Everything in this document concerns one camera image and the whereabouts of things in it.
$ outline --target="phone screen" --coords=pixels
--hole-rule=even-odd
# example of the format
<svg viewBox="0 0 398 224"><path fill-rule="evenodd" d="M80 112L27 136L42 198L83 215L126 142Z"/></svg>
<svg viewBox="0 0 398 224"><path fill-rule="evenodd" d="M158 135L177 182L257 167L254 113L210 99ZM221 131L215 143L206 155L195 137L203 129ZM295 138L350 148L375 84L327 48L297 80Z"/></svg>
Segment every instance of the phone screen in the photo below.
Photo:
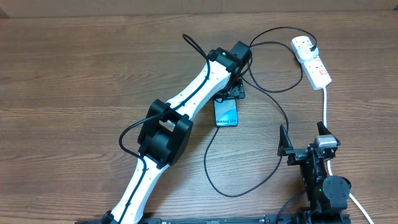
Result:
<svg viewBox="0 0 398 224"><path fill-rule="evenodd" d="M235 127L238 125L236 100L214 101L214 111L217 127Z"/></svg>

